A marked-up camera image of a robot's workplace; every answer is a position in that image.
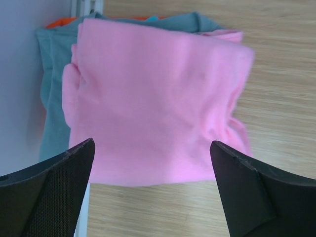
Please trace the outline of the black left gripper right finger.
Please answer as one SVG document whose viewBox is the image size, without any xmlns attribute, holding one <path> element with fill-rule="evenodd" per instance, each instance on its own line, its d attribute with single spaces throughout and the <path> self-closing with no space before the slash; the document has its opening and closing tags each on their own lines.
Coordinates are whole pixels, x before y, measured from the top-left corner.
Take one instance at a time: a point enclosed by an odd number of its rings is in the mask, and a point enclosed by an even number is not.
<svg viewBox="0 0 316 237">
<path fill-rule="evenodd" d="M 232 237 L 314 237 L 316 181 L 213 141 L 210 155 Z"/>
</svg>

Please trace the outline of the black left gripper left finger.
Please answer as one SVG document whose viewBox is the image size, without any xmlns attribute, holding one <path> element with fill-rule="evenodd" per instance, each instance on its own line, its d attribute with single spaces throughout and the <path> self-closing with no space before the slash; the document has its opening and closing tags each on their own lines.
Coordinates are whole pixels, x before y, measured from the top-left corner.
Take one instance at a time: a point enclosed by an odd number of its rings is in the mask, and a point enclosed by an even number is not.
<svg viewBox="0 0 316 237">
<path fill-rule="evenodd" d="M 95 154 L 89 138 L 0 178 L 2 237 L 72 237 Z"/>
</svg>

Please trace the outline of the pink t shirt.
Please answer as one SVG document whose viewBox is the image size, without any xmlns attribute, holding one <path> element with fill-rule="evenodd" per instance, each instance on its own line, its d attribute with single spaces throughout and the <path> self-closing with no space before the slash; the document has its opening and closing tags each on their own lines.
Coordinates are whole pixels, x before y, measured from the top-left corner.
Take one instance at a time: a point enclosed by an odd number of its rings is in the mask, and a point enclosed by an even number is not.
<svg viewBox="0 0 316 237">
<path fill-rule="evenodd" d="M 92 138 L 90 183 L 150 186 L 213 180 L 209 148 L 251 154 L 233 117 L 254 51 L 242 34 L 207 36 L 87 18 L 62 77 L 69 145 Z"/>
</svg>

